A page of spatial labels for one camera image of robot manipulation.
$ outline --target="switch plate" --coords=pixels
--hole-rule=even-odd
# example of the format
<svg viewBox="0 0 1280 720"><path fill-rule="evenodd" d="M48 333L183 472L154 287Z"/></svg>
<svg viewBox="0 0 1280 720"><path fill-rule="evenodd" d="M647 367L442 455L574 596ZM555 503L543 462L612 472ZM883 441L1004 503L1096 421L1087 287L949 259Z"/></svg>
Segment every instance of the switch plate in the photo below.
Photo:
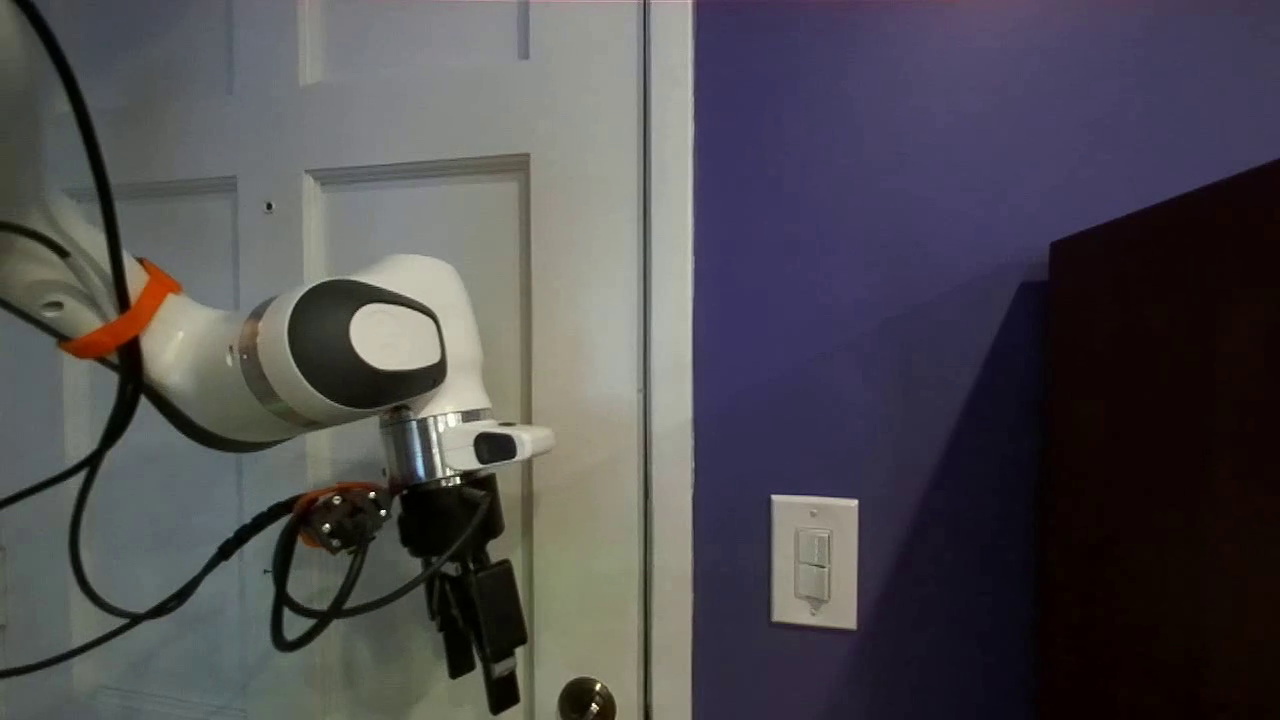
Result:
<svg viewBox="0 0 1280 720"><path fill-rule="evenodd" d="M852 497L770 497L770 618L856 627L856 524ZM827 598L803 598L823 577Z"/></svg>

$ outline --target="wall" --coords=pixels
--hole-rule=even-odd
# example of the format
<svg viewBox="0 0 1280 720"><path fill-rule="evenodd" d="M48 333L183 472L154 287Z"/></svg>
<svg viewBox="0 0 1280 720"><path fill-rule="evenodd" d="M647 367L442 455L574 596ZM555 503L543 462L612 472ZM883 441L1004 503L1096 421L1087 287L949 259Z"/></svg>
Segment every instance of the wall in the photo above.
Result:
<svg viewBox="0 0 1280 720"><path fill-rule="evenodd" d="M705 0L695 717L1030 717L1044 243L1280 156L1271 0ZM767 625L767 497L864 627Z"/></svg>

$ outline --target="dark wooden cabinet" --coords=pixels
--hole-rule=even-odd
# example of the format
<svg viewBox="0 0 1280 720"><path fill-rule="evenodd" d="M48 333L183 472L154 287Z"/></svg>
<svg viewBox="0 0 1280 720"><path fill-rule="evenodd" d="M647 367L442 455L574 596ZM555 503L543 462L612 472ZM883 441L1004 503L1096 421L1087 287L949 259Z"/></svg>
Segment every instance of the dark wooden cabinet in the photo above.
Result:
<svg viewBox="0 0 1280 720"><path fill-rule="evenodd" d="M1280 720L1280 164L1047 277L1038 720Z"/></svg>

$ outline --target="black wire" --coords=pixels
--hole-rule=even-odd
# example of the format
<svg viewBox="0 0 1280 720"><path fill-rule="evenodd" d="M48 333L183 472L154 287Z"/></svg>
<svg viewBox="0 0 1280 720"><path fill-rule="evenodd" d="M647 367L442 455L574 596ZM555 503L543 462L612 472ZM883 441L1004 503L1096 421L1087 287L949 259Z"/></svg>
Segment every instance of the black wire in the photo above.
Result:
<svg viewBox="0 0 1280 720"><path fill-rule="evenodd" d="M26 228L26 224L0 221L0 233L6 233L6 236L16 236L16 241L26 241L26 243L39 243L39 249L48 249L57 259L69 259L69 255L70 255L57 236L36 233L36 228Z"/></svg>
<svg viewBox="0 0 1280 720"><path fill-rule="evenodd" d="M339 618L339 610L347 608L358 577L364 577L364 559L367 559L367 544L354 544L350 549L350 559L347 559L347 570L339 579L339 588L332 593L329 608L314 610L314 618L299 631L299 635L286 635L284 631L284 596L286 596L286 577L291 577L291 552L294 552L294 541L299 541L299 528L306 524L302 513L294 513L281 535L275 535L275 554L273 554L273 649L275 650L299 650L306 649L332 618Z"/></svg>
<svg viewBox="0 0 1280 720"><path fill-rule="evenodd" d="M116 627L109 627L109 631L74 642L74 649L65 649L65 650L57 650L57 655L0 668L0 680L48 670L48 668L57 668L57 664L69 664L69 658L74 658L74 655L88 655L88 650L110 642L116 635L123 635L123 631L132 631L132 627L141 627L141 625L148 625L148 618L159 618L159 614L177 610L183 598L195 596L195 588L201 588L222 559L232 559L242 544L251 544L262 528L273 528L275 518L284 518L291 508L294 508L294 497L275 499L275 503L269 503L262 513L255 513L249 524L238 524L238 528L204 559L204 566L201 566L178 593L172 593L172 596L159 598L154 608L148 608L148 610L141 610L141 614L132 614L132 618L123 618L123 625L116 625Z"/></svg>
<svg viewBox="0 0 1280 720"><path fill-rule="evenodd" d="M48 250L59 255L59 259L70 259L70 250L69 250L57 236L48 236L48 233L39 233L39 228L0 221L0 233L6 233L6 236L16 236L16 241L26 241L26 243L39 243L39 249L48 249ZM39 497L39 492L48 492L48 486L57 486L57 482L65 482L65 481L70 481L70 477L79 477L79 472L92 462L92 455L101 455L105 448L109 448L109 443L101 441L101 443L88 448L74 462L59 467L59 472L50 472L50 477L21 486L21 492L0 497L0 513L10 508L10 503L24 503L24 499L30 499L30 497Z"/></svg>
<svg viewBox="0 0 1280 720"><path fill-rule="evenodd" d="M110 175L109 175L109 161L105 161L105 149L97 141L97 127L92 127L92 113L88 113L88 101L79 90L79 79L74 79L74 66L70 59L65 57L57 30L48 27L48 20L39 14L39 6L30 0L16 0L16 6L24 12L24 20L30 22L48 65L57 66L57 79L65 83L65 94L69 94L69 108L70 108L70 118L74 118L74 132L79 132L79 142L82 142L82 161L88 161L88 175L92 175L92 188L97 188L97 201L101 201L101 221L105 221L105 241L109 241L109 267L110 267L110 287L116 287L116 303L120 313L132 303L128 297L128 271L123 271L123 243L120 243L120 217L116 217L116 192L110 192ZM128 338L120 353L120 367L116 367L116 398L110 398L110 411L109 411L109 425L105 425L105 435L101 435L101 448L105 452L92 452L88 455L88 467L82 467L82 482L74 492L74 503L70 503L70 528L69 528L69 554L70 554L70 577L79 585L79 593L109 614L120 614L120 618L135 618L135 614L148 614L148 610L132 610L132 608L120 608L110 602L88 577L82 566L82 508L88 508L88 497L97 486L97 477L109 459L109 452L120 443L120 435L128 430L135 406L141 406L141 396L143 396L143 353L141 353L141 338Z"/></svg>
<svg viewBox="0 0 1280 720"><path fill-rule="evenodd" d="M423 562L423 570L416 570L411 579L395 585L387 596L376 596L376 598L364 598L364 602L347 602L332 618L367 614L367 610L381 610L381 608L402 598L406 593L416 593L423 579L430 579L442 562L452 562L477 541L477 533L483 528L489 508L492 508L492 497L483 492L477 514L464 524L464 533L457 533L457 541L434 559ZM294 614L306 614L306 618L329 614L329 608L313 608L313 602L294 598L286 593L286 585L281 585L281 602L286 610L294 610Z"/></svg>

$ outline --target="white robotic arm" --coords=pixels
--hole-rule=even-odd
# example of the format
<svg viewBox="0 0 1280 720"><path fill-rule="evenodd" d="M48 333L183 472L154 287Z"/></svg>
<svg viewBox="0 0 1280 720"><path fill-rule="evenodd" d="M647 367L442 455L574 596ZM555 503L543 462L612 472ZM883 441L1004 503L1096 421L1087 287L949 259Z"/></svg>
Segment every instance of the white robotic arm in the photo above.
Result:
<svg viewBox="0 0 1280 720"><path fill-rule="evenodd" d="M423 559L449 670L464 677L479 658L489 708L511 708L522 610L511 562L483 552L505 533L489 467L543 452L550 430L489 416L479 333L457 267L430 255L387 255L339 278L286 287L251 313L206 307L128 250L120 267L105 233L42 175L30 70L42 49L21 6L42 30L26 0L0 0L0 307L57 335L70 354L120 373L135 367L128 343L135 338L143 396L211 448L269 448L381 416L393 492L358 482L291 508L275 544L284 579L275 577L273 641L284 650L302 649L339 614L325 610L299 641L281 635L291 541L313 535L350 552L358 577L364 549L387 514L383 499L398 497L398 544Z"/></svg>
<svg viewBox="0 0 1280 720"><path fill-rule="evenodd" d="M0 303L57 338L110 324L105 236L42 180L26 41L0 4ZM148 267L123 259L132 300ZM387 452L416 481L550 443L541 426L496 426L464 278L430 255L387 255L354 277L281 290L255 313L164 297L141 333L148 398L192 441L262 448L286 435L383 416ZM489 430L477 455L459 435Z"/></svg>

